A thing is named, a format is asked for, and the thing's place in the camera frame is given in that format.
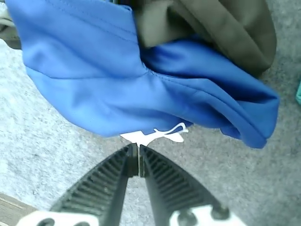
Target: olive green fabric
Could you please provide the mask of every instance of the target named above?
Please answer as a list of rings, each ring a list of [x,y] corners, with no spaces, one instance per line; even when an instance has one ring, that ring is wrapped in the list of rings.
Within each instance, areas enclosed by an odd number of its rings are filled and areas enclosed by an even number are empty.
[[[0,12],[0,39],[13,49],[21,49],[21,42],[8,10]]]
[[[263,73],[274,61],[276,33],[265,0],[135,2],[130,4],[135,6],[139,41],[145,48],[197,33],[253,76]]]

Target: gray carpet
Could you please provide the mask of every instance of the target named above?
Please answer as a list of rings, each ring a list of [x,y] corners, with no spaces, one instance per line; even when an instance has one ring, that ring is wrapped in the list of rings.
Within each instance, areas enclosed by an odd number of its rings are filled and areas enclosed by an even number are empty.
[[[263,150],[193,127],[185,142],[150,147],[183,166],[249,226],[301,225],[301,1],[269,0],[277,58],[262,78],[282,98]],[[24,73],[20,51],[0,42],[0,192],[47,209],[89,168],[127,142],[103,139],[63,119]],[[129,183],[122,225],[154,225],[144,181]]]

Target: blue cloth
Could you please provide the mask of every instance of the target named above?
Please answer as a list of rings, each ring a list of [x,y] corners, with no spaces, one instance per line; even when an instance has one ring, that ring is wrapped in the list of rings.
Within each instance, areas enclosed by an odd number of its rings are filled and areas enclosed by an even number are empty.
[[[263,148],[274,131],[273,90],[199,41],[140,52],[128,7],[101,0],[6,4],[28,75],[79,127],[111,137],[195,123],[253,148]]]

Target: wooden board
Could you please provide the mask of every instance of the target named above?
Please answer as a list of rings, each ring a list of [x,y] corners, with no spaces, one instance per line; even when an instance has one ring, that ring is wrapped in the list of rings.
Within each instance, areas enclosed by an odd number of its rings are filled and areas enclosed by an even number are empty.
[[[0,226],[16,226],[18,221],[36,209],[0,193]]]

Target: white tag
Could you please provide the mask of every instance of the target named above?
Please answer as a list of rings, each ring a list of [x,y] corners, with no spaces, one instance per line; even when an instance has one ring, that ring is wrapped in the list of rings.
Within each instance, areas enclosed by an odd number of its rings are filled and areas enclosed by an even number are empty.
[[[182,130],[176,133],[168,134],[176,130],[177,128],[182,127]],[[184,141],[183,137],[181,136],[181,133],[188,133],[188,129],[186,129],[186,125],[184,122],[181,122],[177,124],[175,127],[173,127],[169,131],[158,131],[157,129],[154,129],[154,133],[144,135],[141,131],[132,132],[132,133],[124,133],[121,134],[124,139],[132,142],[137,143],[138,146],[144,145],[147,146],[152,142],[153,140],[161,137],[165,137],[167,139],[170,139],[177,143],[182,143]]]

